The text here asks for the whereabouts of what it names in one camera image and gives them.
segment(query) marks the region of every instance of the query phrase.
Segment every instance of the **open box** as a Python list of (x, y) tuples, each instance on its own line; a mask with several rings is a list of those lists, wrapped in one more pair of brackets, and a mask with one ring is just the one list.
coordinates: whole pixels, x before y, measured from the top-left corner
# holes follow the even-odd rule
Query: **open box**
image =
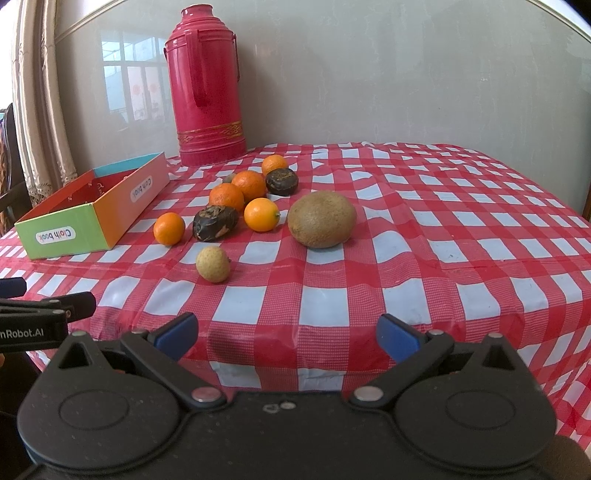
[(109, 250), (169, 181), (164, 153), (98, 167), (41, 202), (15, 227), (32, 260)]

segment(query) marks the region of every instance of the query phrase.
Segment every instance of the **red thermos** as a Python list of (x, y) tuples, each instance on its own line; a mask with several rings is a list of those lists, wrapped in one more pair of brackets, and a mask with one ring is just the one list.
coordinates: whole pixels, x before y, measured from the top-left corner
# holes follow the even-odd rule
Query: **red thermos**
[(246, 153), (238, 99), (236, 35), (192, 5), (165, 44), (181, 162), (199, 167)]

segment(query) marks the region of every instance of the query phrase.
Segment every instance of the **kiwi fruit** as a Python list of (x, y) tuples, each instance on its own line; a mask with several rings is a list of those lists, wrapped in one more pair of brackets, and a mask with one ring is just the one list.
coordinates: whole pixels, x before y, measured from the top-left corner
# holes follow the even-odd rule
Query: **kiwi fruit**
[(297, 200), (287, 213), (292, 236), (310, 248), (330, 248), (346, 242), (356, 222), (355, 208), (336, 192), (312, 192)]

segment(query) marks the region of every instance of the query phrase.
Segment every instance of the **wall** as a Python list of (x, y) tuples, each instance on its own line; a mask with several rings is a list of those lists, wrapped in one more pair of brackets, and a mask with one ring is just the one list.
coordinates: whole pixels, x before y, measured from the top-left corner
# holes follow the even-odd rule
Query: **wall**
[[(126, 0), (57, 44), (79, 170), (156, 150), (176, 154), (158, 72), (161, 39), (187, 4)], [(591, 177), (591, 44), (528, 1), (212, 4), (238, 35), (250, 146), (455, 143), (512, 165), (582, 210)], [(131, 63), (109, 51), (116, 43), (131, 50)], [(121, 75), (123, 108), (109, 99), (105, 68)]]

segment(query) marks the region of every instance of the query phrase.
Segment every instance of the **thermos handle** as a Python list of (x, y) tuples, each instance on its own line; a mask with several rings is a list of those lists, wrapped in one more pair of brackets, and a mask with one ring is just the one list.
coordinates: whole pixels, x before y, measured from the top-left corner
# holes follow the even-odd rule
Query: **thermos handle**
[(193, 90), (193, 99), (195, 105), (204, 106), (207, 103), (205, 94), (205, 81), (203, 79), (203, 50), (199, 41), (199, 31), (197, 38), (191, 31), (185, 32), (187, 42), (187, 55), (189, 57), (189, 73), (191, 76), (191, 87)]
[(238, 81), (240, 82), (240, 62), (238, 62), (238, 40), (236, 34), (232, 34), (232, 41), (234, 42), (234, 51), (236, 52), (236, 71), (238, 72)]

